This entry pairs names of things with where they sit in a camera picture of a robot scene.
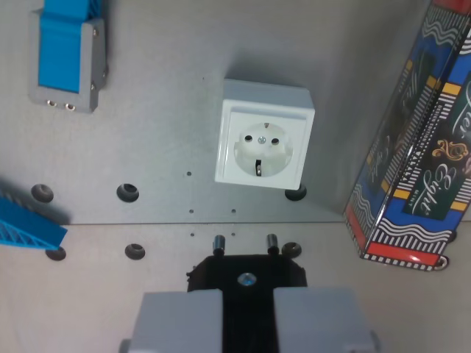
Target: gray metal panel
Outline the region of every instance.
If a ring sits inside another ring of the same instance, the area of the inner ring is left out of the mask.
[[[427,2],[105,5],[110,73],[85,115],[28,100],[27,19],[43,2],[0,2],[0,179],[48,185],[75,224],[339,221]],[[310,90],[306,199],[213,181],[226,76]],[[122,183],[137,202],[118,200]]]

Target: mounting hole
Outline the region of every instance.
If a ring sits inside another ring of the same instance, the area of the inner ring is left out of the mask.
[[[302,252],[301,245],[293,241],[286,243],[285,245],[283,245],[283,248],[281,249],[281,253],[285,255],[286,257],[289,257],[290,259],[294,259],[300,256],[301,252]]]
[[[434,271],[445,270],[446,267],[450,264],[450,259],[446,256],[441,255],[439,260],[436,263],[436,266],[433,268]]]
[[[300,188],[297,190],[285,190],[285,196],[290,201],[300,201],[304,199],[307,194],[308,189],[303,184],[301,184]]]
[[[42,202],[44,204],[48,204],[54,198],[54,193],[52,189],[44,184],[36,184],[31,188],[32,197],[37,202]]]
[[[121,184],[116,189],[116,195],[123,202],[134,202],[139,199],[139,190],[133,184]]]
[[[124,249],[124,253],[131,260],[140,260],[146,256],[146,250],[139,244],[130,244]]]
[[[75,110],[75,106],[72,105],[72,104],[69,104],[69,103],[67,103],[67,104],[65,105],[65,108],[66,108],[69,112],[73,112],[73,111]]]
[[[57,250],[46,250],[46,256],[53,261],[62,261],[67,256],[63,247],[59,246]]]

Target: white socket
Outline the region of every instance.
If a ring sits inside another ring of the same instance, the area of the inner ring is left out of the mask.
[[[314,113],[305,88],[226,79],[215,180],[297,190]]]

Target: gray connector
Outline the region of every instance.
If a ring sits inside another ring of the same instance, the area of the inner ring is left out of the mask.
[[[105,22],[94,18],[82,24],[80,89],[78,93],[39,85],[40,16],[29,13],[29,97],[34,103],[69,111],[92,113],[98,107],[98,93],[106,83]]]

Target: blue clip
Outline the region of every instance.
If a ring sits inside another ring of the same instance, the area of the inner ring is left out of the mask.
[[[0,197],[0,244],[57,250],[67,229]]]
[[[80,92],[82,24],[102,14],[102,0],[45,0],[40,16],[39,85]]]

